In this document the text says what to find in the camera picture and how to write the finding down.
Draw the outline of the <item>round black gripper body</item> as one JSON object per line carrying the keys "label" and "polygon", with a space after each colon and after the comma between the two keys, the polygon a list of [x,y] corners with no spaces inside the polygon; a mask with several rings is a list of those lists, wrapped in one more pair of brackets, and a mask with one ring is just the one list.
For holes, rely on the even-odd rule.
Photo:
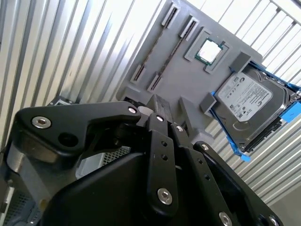
{"label": "round black gripper body", "polygon": [[207,179],[175,166],[174,154],[131,153],[59,191],[43,226],[218,226]]}

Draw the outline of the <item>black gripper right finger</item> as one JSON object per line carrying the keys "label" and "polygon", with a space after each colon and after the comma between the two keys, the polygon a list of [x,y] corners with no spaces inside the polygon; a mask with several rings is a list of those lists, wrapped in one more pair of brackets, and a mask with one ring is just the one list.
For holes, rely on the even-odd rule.
{"label": "black gripper right finger", "polygon": [[164,101],[174,142],[179,206],[169,226],[281,226],[259,196],[204,142],[192,145]]}

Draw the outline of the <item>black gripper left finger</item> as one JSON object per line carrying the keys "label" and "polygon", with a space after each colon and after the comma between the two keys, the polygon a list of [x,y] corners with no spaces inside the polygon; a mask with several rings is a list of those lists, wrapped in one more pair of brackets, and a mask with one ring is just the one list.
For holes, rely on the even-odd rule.
{"label": "black gripper left finger", "polygon": [[145,109],[126,101],[22,109],[4,149],[5,178],[43,215],[63,188],[128,154],[174,154],[164,101],[153,96]]}

